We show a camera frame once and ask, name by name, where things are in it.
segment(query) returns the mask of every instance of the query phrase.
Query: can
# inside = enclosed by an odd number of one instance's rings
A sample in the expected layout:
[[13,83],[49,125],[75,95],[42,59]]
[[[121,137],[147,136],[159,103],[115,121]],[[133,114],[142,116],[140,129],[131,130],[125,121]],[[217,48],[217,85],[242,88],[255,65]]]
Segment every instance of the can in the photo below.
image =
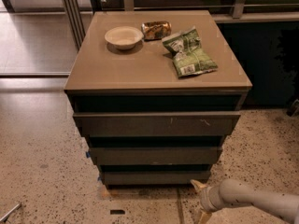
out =
[[171,34],[171,24],[168,21],[144,22],[141,32],[144,40],[159,40]]

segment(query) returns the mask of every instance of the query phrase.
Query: speckled floor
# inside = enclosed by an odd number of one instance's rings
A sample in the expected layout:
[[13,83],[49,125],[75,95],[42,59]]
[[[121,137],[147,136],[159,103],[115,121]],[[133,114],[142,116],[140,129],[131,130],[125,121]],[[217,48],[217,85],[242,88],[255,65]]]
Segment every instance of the speckled floor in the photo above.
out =
[[[0,52],[3,61],[4,47]],[[107,190],[97,181],[98,170],[86,158],[87,145],[72,120],[65,82],[0,79],[0,217],[21,202],[7,223],[195,224],[198,196],[191,186]],[[290,118],[284,109],[241,115],[208,184],[231,177],[299,195],[299,116]],[[208,223],[284,222],[246,207],[221,210]]]

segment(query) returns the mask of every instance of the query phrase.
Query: bowl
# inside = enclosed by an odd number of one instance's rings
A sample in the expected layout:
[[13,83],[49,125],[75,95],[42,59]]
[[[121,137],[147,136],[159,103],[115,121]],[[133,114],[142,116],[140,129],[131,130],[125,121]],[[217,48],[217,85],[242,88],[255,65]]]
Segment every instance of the bowl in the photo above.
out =
[[116,49],[132,49],[142,38],[141,31],[131,26],[116,27],[105,34],[105,40]]

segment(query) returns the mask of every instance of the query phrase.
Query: cabinet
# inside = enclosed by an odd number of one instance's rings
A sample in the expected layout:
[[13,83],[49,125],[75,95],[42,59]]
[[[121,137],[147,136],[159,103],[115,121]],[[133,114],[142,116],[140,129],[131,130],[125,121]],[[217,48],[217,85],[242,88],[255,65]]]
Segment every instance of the cabinet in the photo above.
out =
[[[146,21],[195,25],[218,71],[178,78],[161,40],[120,51],[104,39]],[[64,90],[103,183],[151,185],[207,180],[250,88],[207,11],[148,11],[95,13]]]

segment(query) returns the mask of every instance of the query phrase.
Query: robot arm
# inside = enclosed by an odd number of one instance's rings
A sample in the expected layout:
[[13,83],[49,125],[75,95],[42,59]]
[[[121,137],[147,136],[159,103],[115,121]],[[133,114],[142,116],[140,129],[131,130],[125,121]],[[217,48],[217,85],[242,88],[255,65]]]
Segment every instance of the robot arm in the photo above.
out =
[[299,224],[299,196],[252,189],[233,179],[226,179],[215,187],[206,187],[195,180],[192,184],[200,193],[200,204],[206,216],[222,208],[254,206],[286,222]]

